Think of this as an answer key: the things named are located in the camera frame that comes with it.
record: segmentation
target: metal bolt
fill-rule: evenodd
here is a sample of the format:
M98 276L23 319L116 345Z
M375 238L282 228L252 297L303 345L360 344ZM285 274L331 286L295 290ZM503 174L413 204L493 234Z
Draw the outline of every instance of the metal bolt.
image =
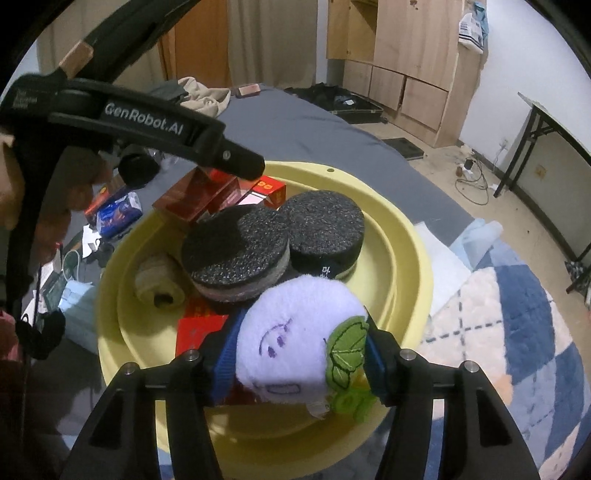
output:
M478 366L478 364L476 362L473 362L472 360L465 361L464 368L466 370L468 370L471 374L475 374L476 372L478 372L480 370L480 367Z
M404 360L410 362L417 357L417 353L414 350L411 350L410 348L403 348L402 350L400 350L400 356Z
M131 375L133 372L139 369L139 365L135 362L127 362L123 365L123 373L125 375Z
M183 357L187 362L194 362L195 360L199 360L199 350L187 350L183 354Z

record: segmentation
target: red box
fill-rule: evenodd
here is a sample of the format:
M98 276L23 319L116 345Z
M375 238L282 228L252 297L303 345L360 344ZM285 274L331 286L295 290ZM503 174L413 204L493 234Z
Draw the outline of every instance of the red box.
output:
M285 203L286 189L282 181L263 175L239 204L251 205L263 202L266 206L277 210Z
M184 317L178 321L176 356L189 349L198 349L205 337L218 332L228 315L218 315L202 297L190 297Z
M170 187L153 207L180 226L188 227L203 216L235 205L242 196L240 181L234 175L195 168Z

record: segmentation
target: power cord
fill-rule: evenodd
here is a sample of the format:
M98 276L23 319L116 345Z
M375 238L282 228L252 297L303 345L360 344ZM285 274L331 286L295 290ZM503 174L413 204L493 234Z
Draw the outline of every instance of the power cord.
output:
M484 176L484 172L482 171L482 163L480 162L480 160L475 159L474 162L478 166L478 170L480 170L480 176L476 180L457 179L455 182L455 187L456 187L456 190L460 193L460 195L462 195L466 200L468 200L469 202L472 202L474 205L479 205L481 207L484 207L484 205L487 205L490 200L489 193L488 193L488 182L486 181L486 177ZM458 184L460 184L460 183L462 185L467 185L469 187L472 187L476 190L486 192L486 202L479 203L475 200L472 200L470 197L468 197L465 193L463 193L458 188Z

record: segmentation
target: plastic bag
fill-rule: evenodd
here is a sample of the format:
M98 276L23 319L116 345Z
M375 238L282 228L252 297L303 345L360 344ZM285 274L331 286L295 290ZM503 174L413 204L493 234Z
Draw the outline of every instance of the plastic bag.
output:
M472 13L467 13L460 21L458 41L470 50L482 55L484 50L482 27Z
M477 218L460 234L449 247L465 266L474 271L492 244L501 237L503 226Z

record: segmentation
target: beige towel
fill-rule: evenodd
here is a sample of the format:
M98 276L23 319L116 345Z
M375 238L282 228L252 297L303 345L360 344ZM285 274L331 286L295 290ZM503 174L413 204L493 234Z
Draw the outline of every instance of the beige towel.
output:
M230 102L229 88L207 88L193 77L182 78L178 84L187 91L190 97L181 105L203 115L215 118L226 109Z

